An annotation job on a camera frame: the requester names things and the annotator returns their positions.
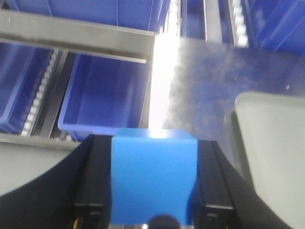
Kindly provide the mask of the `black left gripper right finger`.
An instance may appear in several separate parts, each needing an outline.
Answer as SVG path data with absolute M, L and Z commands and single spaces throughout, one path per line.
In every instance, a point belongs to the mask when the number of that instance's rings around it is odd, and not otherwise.
M 216 141 L 198 141 L 190 216 L 195 229 L 288 229 L 232 166 Z

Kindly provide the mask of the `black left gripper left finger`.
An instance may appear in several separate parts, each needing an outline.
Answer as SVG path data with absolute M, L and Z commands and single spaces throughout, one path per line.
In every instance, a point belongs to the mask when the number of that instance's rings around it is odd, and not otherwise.
M 90 135 L 47 172 L 0 197 L 3 229 L 106 229 L 111 215 L 109 135 Z

